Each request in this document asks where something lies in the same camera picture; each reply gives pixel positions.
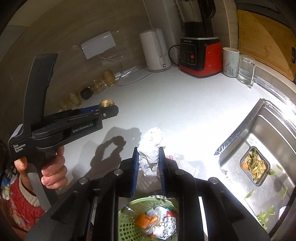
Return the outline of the red knit sleeve forearm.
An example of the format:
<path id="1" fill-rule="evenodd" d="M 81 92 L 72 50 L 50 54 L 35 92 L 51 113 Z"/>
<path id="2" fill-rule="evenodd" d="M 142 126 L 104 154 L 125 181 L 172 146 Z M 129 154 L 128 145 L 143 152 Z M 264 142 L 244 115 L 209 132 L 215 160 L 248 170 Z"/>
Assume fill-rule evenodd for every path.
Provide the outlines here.
<path id="1" fill-rule="evenodd" d="M 15 229 L 28 232 L 45 214 L 38 198 L 32 195 L 17 178 L 9 188 L 9 200 L 1 202 L 1 211 Z"/>

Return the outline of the person's left hand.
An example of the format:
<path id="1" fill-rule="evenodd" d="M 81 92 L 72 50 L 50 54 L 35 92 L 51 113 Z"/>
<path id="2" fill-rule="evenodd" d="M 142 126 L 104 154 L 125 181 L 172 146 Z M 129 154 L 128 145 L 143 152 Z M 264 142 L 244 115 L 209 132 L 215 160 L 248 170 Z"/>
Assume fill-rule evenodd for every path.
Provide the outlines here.
<path id="1" fill-rule="evenodd" d="M 68 179 L 66 177 L 67 167 L 65 166 L 64 151 L 65 148 L 63 146 L 59 147 L 56 150 L 55 157 L 42 167 L 41 183 L 48 189 L 59 189 L 66 186 L 68 183 Z M 27 190 L 34 192 L 26 172 L 28 166 L 27 158 L 22 157 L 14 161 L 14 164 L 20 173 L 22 185 Z"/>

